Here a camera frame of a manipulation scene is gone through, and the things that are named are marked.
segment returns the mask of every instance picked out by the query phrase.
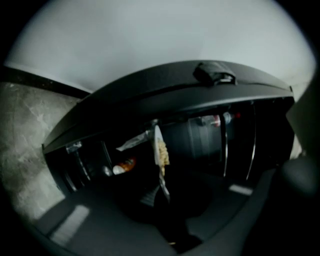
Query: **gray marble wall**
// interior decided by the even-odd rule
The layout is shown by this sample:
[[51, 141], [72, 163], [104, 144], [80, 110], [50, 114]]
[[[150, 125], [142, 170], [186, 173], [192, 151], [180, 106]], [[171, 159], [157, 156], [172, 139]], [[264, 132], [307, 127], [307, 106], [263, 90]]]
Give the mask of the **gray marble wall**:
[[42, 155], [41, 144], [79, 99], [0, 83], [0, 175], [12, 204], [33, 222], [64, 196]]

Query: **concrete wall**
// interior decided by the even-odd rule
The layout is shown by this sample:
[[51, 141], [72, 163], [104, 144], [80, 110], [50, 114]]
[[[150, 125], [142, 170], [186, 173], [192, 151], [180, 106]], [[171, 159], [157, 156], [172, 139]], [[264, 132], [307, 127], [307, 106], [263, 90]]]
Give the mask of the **concrete wall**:
[[26, 26], [6, 66], [93, 92], [129, 73], [223, 60], [307, 84], [315, 59], [268, 0], [55, 0]]

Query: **wall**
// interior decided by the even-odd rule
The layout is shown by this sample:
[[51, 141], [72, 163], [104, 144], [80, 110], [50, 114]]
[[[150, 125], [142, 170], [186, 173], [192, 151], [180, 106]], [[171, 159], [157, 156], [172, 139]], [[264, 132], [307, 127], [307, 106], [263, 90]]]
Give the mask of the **wall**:
[[65, 198], [48, 169], [42, 143], [77, 102], [48, 90], [0, 83], [0, 182], [25, 220], [34, 223]]
[[129, 73], [223, 60], [307, 84], [315, 59], [267, 0], [55, 0], [26, 26], [5, 66], [93, 92]]

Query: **floor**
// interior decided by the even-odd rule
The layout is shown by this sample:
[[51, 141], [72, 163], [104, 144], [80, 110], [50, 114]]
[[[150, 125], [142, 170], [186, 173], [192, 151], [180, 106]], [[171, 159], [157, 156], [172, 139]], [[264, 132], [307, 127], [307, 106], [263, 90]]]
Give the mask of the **floor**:
[[16, 211], [31, 222], [64, 198], [41, 145], [78, 101], [48, 90], [0, 83], [1, 180]]

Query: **noodles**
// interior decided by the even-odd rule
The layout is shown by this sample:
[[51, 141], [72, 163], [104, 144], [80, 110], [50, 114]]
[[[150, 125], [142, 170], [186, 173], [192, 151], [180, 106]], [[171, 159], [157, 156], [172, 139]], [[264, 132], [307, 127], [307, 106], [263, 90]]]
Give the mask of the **noodles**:
[[166, 143], [159, 138], [158, 138], [158, 148], [159, 148], [159, 154], [160, 154], [159, 165], [161, 167], [162, 175], [165, 176], [165, 166], [170, 165], [169, 154], [166, 147]]

